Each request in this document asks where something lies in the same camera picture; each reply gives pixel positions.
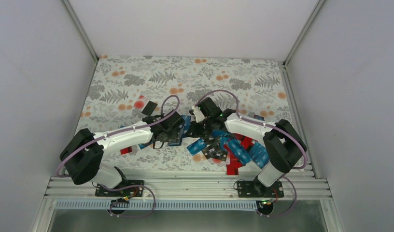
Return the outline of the lone blue credit card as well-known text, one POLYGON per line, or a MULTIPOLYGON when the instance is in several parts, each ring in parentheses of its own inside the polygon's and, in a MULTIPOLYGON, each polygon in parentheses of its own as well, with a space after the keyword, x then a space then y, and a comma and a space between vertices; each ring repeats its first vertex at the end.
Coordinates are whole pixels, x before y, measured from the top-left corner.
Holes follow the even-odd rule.
POLYGON ((183 118, 183 120, 184 120, 184 123, 183 123, 183 125, 182 125, 182 132, 183 132, 183 137, 185 137, 187 131, 188 131, 189 128, 190 128, 190 125, 191 125, 191 118, 192 118, 192 117, 189 116, 189 115, 182 115, 182 118, 183 118))

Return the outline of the navy blue card holder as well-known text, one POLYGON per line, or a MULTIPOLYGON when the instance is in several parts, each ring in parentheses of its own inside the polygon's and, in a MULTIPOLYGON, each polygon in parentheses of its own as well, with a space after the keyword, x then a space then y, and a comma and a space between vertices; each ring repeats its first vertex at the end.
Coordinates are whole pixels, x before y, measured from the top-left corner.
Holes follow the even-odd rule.
POLYGON ((178 137, 175 141, 169 142, 168 146, 181 146, 183 141, 183 137, 178 137))

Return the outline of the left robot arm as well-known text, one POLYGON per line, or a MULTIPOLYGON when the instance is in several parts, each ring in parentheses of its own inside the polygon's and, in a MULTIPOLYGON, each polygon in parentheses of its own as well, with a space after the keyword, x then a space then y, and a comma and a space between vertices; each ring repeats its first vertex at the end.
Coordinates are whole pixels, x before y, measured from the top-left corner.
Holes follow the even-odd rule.
POLYGON ((147 143, 174 143, 180 140, 185 120, 172 110, 168 115, 147 116, 141 121, 117 130, 91 132, 79 130, 60 154, 61 166, 74 184, 95 182, 113 195, 122 195, 127 188, 123 172, 102 161, 103 156, 147 143))

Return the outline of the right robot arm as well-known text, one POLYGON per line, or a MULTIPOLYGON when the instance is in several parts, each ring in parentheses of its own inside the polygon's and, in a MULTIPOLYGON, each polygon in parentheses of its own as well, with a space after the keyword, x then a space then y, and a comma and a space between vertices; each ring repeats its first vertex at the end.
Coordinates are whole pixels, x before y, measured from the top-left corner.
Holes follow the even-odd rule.
POLYGON ((289 173, 300 159, 307 159, 303 140, 285 119, 271 124, 244 117, 233 109, 222 110, 209 97, 192 106, 190 112, 196 123, 208 129, 246 136, 265 147, 269 161, 256 176, 253 187, 260 197, 267 196, 272 191, 272 184, 289 173))

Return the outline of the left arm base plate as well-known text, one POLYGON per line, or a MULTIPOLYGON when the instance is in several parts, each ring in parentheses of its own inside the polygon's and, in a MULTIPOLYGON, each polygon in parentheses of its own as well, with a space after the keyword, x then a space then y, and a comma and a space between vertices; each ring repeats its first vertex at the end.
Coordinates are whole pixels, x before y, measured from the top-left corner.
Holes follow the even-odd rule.
POLYGON ((97 184, 95 196, 97 197, 141 197, 143 194, 143 180, 124 180, 112 190, 107 190, 97 184))

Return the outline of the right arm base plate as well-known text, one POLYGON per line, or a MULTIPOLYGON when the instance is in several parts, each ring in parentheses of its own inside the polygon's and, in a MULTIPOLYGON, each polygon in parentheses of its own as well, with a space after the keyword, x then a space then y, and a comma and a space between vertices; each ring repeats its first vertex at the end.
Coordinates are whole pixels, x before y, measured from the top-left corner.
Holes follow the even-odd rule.
POLYGON ((274 182, 270 187, 259 181, 237 180, 233 188, 240 198, 280 198, 284 197, 281 181, 274 182))

